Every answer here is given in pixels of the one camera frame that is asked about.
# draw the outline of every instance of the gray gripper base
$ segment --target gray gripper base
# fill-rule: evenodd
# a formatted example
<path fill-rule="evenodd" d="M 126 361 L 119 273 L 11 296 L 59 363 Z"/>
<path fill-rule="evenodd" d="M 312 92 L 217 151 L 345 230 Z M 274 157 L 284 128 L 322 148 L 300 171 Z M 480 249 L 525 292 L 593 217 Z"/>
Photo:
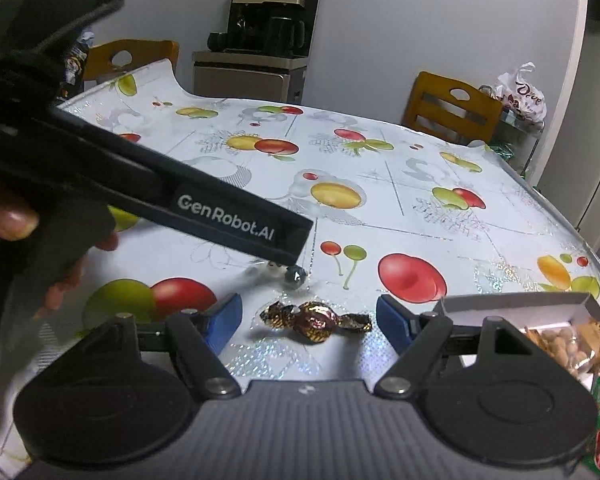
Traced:
<path fill-rule="evenodd" d="M 472 462 L 437 441 L 410 404 L 374 397 L 362 381 L 253 381 L 237 399 L 206 402 L 177 441 L 144 460 L 100 471 L 34 462 L 18 480 L 563 478 L 561 468 Z M 595 476 L 578 466 L 569 478 Z"/>

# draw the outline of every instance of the brown candy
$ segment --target brown candy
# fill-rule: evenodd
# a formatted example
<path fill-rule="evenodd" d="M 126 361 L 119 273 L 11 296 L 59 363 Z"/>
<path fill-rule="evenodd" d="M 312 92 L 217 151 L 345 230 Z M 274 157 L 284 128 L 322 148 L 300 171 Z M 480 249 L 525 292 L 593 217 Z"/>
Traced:
<path fill-rule="evenodd" d="M 313 343 L 325 341 L 337 328 L 355 333 L 372 329 L 367 314 L 339 316 L 320 301 L 307 301 L 300 307 L 277 301 L 260 313 L 260 319 L 272 328 L 291 328 Z"/>

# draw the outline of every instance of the tablecloth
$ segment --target tablecloth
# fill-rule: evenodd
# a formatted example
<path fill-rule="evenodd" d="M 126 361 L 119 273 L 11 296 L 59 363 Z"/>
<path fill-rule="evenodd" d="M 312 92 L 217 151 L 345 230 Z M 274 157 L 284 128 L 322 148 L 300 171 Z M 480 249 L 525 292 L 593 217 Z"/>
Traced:
<path fill-rule="evenodd" d="M 155 319 L 183 301 L 204 308 L 239 292 L 242 324 L 221 360 L 245 388 L 254 378 L 363 378 L 372 386 L 396 358 L 375 325 L 380 294 L 414 312 L 431 310 L 445 294 L 573 288 L 600 303 L 595 255 L 484 145 L 457 146 L 316 108 L 193 96 L 168 60 L 97 86 L 64 109 L 312 218 L 298 261 L 308 280 L 285 290 L 266 262 L 117 212 L 119 248 L 89 252 L 82 285 L 40 326 L 43 350 L 1 397 L 7 476 L 27 459 L 10 419 L 13 394 L 102 320 L 98 305 Z M 308 299 L 340 314 L 369 313 L 374 329 L 312 345 L 258 316 L 276 300 Z"/>

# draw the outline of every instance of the black handheld device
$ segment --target black handheld device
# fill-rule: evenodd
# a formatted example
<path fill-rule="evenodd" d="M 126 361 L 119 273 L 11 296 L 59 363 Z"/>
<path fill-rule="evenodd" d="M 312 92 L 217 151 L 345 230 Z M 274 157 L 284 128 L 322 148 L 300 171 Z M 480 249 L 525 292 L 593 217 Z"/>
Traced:
<path fill-rule="evenodd" d="M 279 264 L 312 221 L 52 107 L 62 54 L 123 0 L 0 0 L 0 178 L 40 214 L 0 242 L 0 352 L 46 290 L 114 227 L 107 205 Z"/>

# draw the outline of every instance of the chair backrest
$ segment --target chair backrest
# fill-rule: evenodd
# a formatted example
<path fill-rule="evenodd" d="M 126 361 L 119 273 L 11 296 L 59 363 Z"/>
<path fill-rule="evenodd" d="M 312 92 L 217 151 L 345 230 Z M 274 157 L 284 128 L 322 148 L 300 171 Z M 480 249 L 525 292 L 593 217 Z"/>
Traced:
<path fill-rule="evenodd" d="M 467 99 L 458 99 L 451 93 L 463 90 Z M 465 111 L 464 117 L 447 110 L 440 102 L 452 104 Z M 458 142 L 458 134 L 468 140 L 489 142 L 500 118 L 502 103 L 483 94 L 471 85 L 449 79 L 429 72 L 420 72 L 416 78 L 409 103 L 402 117 L 402 126 L 439 137 L 440 139 Z M 418 122 L 418 117 L 442 126 L 439 131 Z"/>
<path fill-rule="evenodd" d="M 85 81 L 99 80 L 106 76 L 129 72 L 165 58 L 171 61 L 175 71 L 179 50 L 180 47 L 175 41 L 117 40 L 94 46 L 89 51 L 82 79 Z M 114 56 L 124 51 L 131 54 L 131 62 L 123 66 L 114 65 L 112 63 Z"/>

